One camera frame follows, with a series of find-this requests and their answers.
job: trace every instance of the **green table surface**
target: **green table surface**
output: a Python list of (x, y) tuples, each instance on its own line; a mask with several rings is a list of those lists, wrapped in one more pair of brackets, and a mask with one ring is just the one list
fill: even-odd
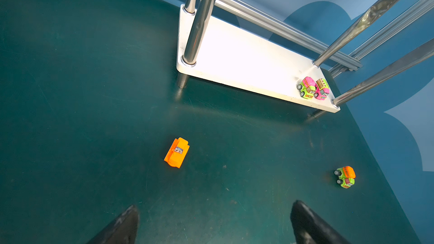
[(346, 106), (306, 124), (311, 108), (221, 84), (179, 92), (178, 12), (0, 0), (1, 244), (82, 244), (131, 204), (139, 244), (293, 243), (296, 199), (354, 244), (419, 242)]

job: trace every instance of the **toy truck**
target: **toy truck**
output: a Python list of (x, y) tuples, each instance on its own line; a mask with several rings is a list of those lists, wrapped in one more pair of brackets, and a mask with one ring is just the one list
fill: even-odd
[(300, 96), (306, 99), (312, 99), (316, 91), (315, 81), (311, 77), (305, 77), (300, 84), (297, 85), (300, 91)]
[(355, 172), (350, 166), (336, 169), (335, 175), (339, 177), (336, 182), (340, 184), (341, 187), (349, 188), (354, 185)]
[(313, 96), (318, 100), (324, 100), (330, 93), (330, 87), (324, 78), (320, 78), (316, 81), (316, 91)]

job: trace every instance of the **white shelf board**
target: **white shelf board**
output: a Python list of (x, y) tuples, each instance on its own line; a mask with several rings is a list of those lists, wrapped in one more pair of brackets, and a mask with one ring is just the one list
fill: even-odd
[(186, 13), (184, 5), (179, 13), (179, 33), (176, 69), (193, 77), (211, 80), (274, 98), (310, 106), (329, 112), (338, 112), (330, 100), (306, 99), (296, 88), (304, 77), (315, 81), (324, 78), (312, 60), (276, 45), (246, 30), (211, 17), (198, 59), (194, 67), (181, 61), (193, 24), (194, 15)]

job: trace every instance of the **orange tank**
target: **orange tank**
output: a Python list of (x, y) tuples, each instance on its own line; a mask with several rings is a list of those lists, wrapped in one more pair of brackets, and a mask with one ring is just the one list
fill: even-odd
[(347, 178), (355, 178), (355, 172), (350, 166), (343, 167), (344, 174)]
[(180, 168), (189, 148), (188, 141), (183, 138), (175, 138), (164, 161), (172, 167)]

